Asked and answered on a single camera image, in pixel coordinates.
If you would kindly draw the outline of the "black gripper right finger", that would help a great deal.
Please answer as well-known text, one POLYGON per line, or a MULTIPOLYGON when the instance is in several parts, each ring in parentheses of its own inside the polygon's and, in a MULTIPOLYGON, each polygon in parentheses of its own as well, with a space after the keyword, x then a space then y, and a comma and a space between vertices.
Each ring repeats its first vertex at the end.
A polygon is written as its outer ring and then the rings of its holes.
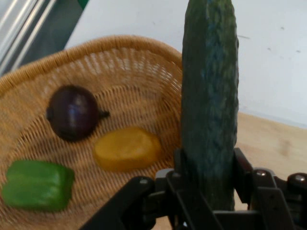
POLYGON ((267 168, 254 168, 239 148, 234 149, 234 187, 242 203, 256 210, 265 230, 307 228, 307 175, 291 174, 286 180, 267 168))

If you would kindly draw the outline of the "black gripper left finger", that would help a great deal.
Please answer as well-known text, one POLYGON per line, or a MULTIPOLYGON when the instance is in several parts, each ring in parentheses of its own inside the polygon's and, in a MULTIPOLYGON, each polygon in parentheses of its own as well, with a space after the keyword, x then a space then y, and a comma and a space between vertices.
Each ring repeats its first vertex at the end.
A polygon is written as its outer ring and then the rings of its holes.
POLYGON ((82 226, 82 230, 151 230, 168 217, 174 230, 214 230, 216 216, 200 190, 188 182, 187 159, 174 153, 174 169, 155 180, 130 179, 82 226))

